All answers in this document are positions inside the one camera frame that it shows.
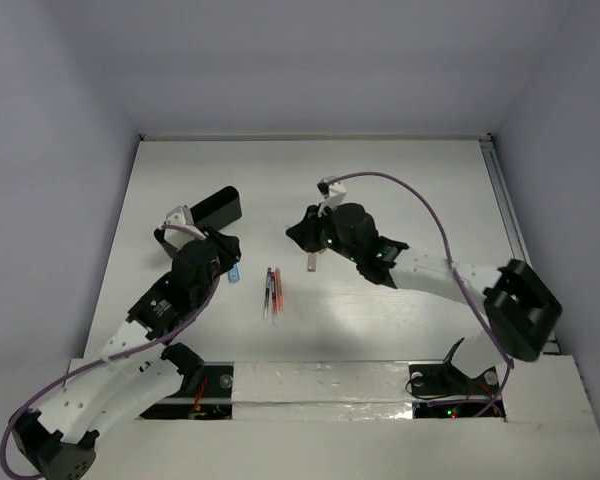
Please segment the black gel pen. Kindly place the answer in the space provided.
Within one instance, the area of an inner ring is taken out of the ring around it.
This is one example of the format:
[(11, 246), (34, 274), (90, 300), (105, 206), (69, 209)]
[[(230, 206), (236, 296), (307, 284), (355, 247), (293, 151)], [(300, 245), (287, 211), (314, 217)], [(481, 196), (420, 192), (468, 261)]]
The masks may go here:
[(268, 267), (264, 282), (263, 319), (267, 319), (270, 311), (272, 268)]

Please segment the red clear pen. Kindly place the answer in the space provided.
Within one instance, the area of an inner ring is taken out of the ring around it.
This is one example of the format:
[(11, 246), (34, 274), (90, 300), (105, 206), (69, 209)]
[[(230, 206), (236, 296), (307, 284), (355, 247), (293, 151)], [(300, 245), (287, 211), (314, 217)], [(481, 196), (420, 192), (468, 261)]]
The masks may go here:
[(280, 269), (275, 268), (272, 272), (272, 314), (273, 322), (278, 324), (278, 315), (284, 308), (284, 298), (280, 280)]

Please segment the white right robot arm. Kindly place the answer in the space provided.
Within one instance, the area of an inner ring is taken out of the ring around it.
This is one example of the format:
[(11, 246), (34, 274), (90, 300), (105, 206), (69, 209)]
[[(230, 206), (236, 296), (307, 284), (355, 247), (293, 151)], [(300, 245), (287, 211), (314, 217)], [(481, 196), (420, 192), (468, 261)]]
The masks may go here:
[(307, 253), (331, 250), (350, 260), (372, 284), (424, 292), (477, 314), (479, 333), (456, 342), (440, 368), (442, 384), (453, 392), (466, 390), (490, 367), (537, 361), (562, 314), (528, 263), (481, 267), (424, 253), (380, 235), (359, 204), (311, 205), (286, 234)]

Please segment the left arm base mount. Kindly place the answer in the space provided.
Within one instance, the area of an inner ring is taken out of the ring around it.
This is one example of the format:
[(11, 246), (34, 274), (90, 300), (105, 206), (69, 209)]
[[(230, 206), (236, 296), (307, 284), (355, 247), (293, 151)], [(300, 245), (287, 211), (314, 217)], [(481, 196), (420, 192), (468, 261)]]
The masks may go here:
[(163, 354), (174, 360), (181, 376), (180, 389), (140, 414), (143, 420), (230, 420), (232, 418), (233, 363), (206, 363), (182, 343)]

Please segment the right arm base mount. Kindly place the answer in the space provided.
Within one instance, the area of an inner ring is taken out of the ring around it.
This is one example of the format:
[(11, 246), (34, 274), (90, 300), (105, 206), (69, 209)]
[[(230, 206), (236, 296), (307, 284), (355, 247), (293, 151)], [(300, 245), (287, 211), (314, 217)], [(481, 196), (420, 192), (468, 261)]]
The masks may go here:
[(468, 377), (452, 364), (461, 338), (443, 360), (409, 365), (405, 391), (413, 399), (414, 419), (504, 419), (501, 384), (495, 366)]

